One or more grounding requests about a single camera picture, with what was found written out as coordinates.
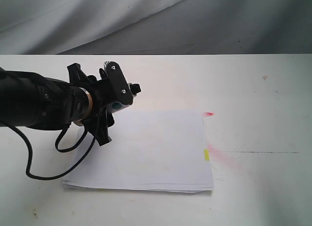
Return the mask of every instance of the robotic arm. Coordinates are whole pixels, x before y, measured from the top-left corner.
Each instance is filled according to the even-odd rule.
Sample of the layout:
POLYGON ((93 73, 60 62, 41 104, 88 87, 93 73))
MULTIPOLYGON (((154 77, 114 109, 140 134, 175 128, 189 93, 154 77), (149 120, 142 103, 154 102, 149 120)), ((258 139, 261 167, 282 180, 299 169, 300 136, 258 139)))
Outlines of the robotic arm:
POLYGON ((33 72, 5 71, 0 68, 0 126, 18 133, 28 147, 26 175, 39 180, 54 180, 72 171, 90 152, 95 140, 99 145, 111 141, 108 127, 114 124, 113 113, 133 103, 141 92, 139 84, 127 83, 116 62, 106 62, 99 69, 101 80, 86 76, 78 63, 67 67, 69 83, 45 78, 33 72), (77 143, 67 149, 58 144, 71 122, 84 126, 77 143), (16 127, 39 130, 61 130, 56 139, 59 152, 74 150, 90 132, 94 138, 81 159, 64 173, 54 177, 40 177, 30 173, 32 147, 27 137, 16 127))

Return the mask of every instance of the yellow highlighter mark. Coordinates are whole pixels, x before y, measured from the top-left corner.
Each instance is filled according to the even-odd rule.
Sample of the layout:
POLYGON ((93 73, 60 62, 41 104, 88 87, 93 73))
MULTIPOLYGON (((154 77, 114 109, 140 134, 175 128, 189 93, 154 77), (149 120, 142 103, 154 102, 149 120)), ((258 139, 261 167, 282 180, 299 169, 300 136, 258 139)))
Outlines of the yellow highlighter mark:
POLYGON ((205 160, 209 161, 209 151, 207 149, 204 149, 204 154, 205 154, 205 160))

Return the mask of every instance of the white paper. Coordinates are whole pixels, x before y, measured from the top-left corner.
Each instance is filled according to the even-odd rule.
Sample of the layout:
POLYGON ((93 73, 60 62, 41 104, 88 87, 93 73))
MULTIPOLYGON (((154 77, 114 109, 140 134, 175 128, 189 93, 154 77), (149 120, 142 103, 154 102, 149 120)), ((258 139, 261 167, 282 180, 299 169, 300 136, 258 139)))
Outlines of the white paper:
MULTIPOLYGON (((114 114, 112 141, 95 143, 69 175, 67 187, 198 192, 212 190, 210 162, 202 117, 189 110, 114 114)), ((76 162, 87 150, 88 134, 76 150, 76 162)))

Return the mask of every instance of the cable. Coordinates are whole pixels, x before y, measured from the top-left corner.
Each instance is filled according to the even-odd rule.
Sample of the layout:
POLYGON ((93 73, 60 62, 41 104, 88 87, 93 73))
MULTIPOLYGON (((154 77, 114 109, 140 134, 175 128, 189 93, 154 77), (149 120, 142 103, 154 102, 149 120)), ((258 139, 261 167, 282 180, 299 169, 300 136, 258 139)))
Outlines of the cable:
POLYGON ((70 152, 70 151, 76 149, 76 148, 78 147, 78 145, 80 145, 80 143, 83 141, 83 139, 86 137, 86 135, 87 135, 87 133, 88 133, 87 129, 84 127, 84 132, 83 132, 82 136, 80 137, 80 139, 77 141, 77 143, 76 143, 74 146, 72 146, 72 147, 70 147, 70 148, 67 148, 67 149, 59 149, 59 146, 58 146, 58 145, 59 145, 59 142, 62 140, 62 138, 63 138, 64 135, 66 134, 67 130, 68 130, 68 127, 67 127, 67 128, 64 128, 64 129, 60 132, 58 138, 55 140, 55 148, 57 149, 58 152, 67 153, 67 152, 70 152))
POLYGON ((57 176, 51 176, 51 177, 43 177, 43 176, 36 176, 30 173, 30 167, 31 167, 31 163, 32 163, 32 159, 33 159, 33 149, 32 146, 28 140, 28 138, 25 136, 25 134, 20 131, 17 127, 12 126, 9 123, 0 121, 0 123, 4 124, 5 126, 7 126, 8 128, 10 128, 11 130, 15 131, 26 143, 27 145, 27 149, 28 149, 28 160, 27 160, 27 166, 26 166, 26 175, 32 179, 36 179, 36 180, 42 180, 42 181, 51 181, 51 180, 55 180, 58 178, 61 178, 65 175, 67 175, 69 172, 71 172, 72 170, 74 170, 83 160, 84 158, 89 154, 89 152, 91 151, 94 142, 96 141, 96 135, 98 133, 98 127, 99 127, 99 119, 100 119, 100 111, 101 111, 101 105, 102 105, 102 101, 99 104, 99 110, 98 110, 98 115, 97 115, 97 127, 96 127, 96 132, 93 136, 93 139, 91 141, 91 144, 89 146, 89 148, 87 149, 87 151, 84 153, 84 155, 67 171, 57 175, 57 176))

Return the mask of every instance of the white table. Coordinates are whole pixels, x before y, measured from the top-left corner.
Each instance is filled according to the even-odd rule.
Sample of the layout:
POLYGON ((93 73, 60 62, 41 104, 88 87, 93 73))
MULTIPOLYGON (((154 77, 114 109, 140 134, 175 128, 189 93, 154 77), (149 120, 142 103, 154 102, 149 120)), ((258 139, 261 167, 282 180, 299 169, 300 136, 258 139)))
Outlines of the white table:
MULTIPOLYGON (((215 190, 64 190, 60 180, 29 179, 25 144, 0 128, 1 226, 312 224, 312 55, 0 56, 0 66, 68 81, 67 65, 98 77, 106 60, 140 83, 135 109, 214 113, 204 122, 215 190)), ((58 131, 22 130, 34 147, 33 173, 70 163, 71 154, 54 150, 58 131)))

